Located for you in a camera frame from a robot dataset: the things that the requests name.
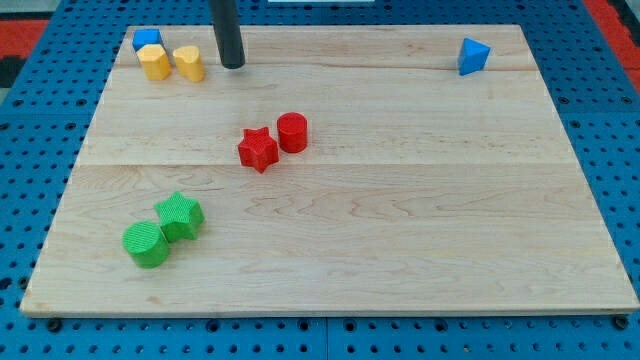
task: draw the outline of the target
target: black pole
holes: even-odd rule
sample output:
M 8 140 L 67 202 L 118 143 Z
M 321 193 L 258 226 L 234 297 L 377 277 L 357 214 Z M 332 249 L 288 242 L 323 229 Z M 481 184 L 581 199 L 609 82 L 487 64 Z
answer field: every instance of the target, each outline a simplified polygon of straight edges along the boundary
M 240 35 L 238 9 L 235 0 L 209 0 L 213 31 L 222 66 L 237 69 L 244 65 L 244 48 Z

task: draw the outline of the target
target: yellow block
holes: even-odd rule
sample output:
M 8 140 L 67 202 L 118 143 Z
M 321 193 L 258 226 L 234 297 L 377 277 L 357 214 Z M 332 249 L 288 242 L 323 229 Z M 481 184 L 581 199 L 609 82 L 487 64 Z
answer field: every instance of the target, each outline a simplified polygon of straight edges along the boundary
M 164 47 L 159 44 L 143 46 L 138 52 L 138 60 L 149 80 L 163 80 L 171 74 L 171 64 Z
M 197 46 L 183 46 L 173 51 L 176 66 L 180 75 L 198 82 L 204 79 L 204 66 L 200 59 L 200 49 Z

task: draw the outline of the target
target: blue cube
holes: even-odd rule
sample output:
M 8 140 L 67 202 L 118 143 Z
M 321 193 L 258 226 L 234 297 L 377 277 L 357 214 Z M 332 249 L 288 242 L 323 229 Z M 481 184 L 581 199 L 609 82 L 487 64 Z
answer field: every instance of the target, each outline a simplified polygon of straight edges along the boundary
M 133 33 L 133 50 L 136 52 L 148 44 L 160 44 L 164 47 L 160 30 L 158 29 L 139 29 Z
M 458 55 L 460 75 L 471 74 L 484 69 L 491 48 L 473 39 L 465 38 Z

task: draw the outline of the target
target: toy block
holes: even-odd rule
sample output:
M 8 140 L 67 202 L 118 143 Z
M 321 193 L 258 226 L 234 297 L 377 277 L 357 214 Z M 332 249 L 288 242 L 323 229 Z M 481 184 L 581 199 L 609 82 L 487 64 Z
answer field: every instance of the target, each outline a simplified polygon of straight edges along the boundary
M 137 52 L 138 60 L 149 80 L 164 80 L 171 74 L 169 57 L 162 45 L 145 45 Z
M 162 230 L 150 221 L 129 226 L 122 235 L 122 246 L 133 262 L 145 269 L 159 266 L 169 256 L 169 244 Z
M 484 69 L 491 48 L 473 39 L 465 38 L 458 55 L 458 70 L 461 76 Z
M 173 51 L 180 75 L 193 82 L 204 79 L 204 66 L 197 46 L 183 46 Z
M 280 148 L 288 153 L 298 153 L 307 147 L 307 119 L 296 112 L 278 118 Z
M 164 47 L 162 36 L 158 29 L 138 29 L 133 33 L 133 50 L 138 52 L 145 45 L 158 44 Z
M 198 200 L 186 198 L 176 191 L 169 199 L 155 204 L 154 208 L 168 242 L 198 238 L 198 226 L 204 221 Z
M 267 127 L 258 130 L 244 129 L 244 139 L 238 144 L 238 152 L 240 163 L 253 167 L 259 173 L 280 160 L 278 143 L 269 136 Z

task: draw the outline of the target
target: green block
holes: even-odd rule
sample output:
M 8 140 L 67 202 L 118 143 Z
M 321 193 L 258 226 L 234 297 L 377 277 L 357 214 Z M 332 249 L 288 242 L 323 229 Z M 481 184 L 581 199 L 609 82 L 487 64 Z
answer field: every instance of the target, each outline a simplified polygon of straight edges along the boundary
M 169 244 L 162 230 L 150 221 L 129 226 L 122 235 L 122 246 L 133 262 L 145 269 L 162 264 L 169 256 Z
M 198 200 L 186 198 L 176 191 L 169 199 L 157 203 L 154 208 L 160 217 L 160 227 L 168 242 L 198 238 L 198 226 L 204 221 Z

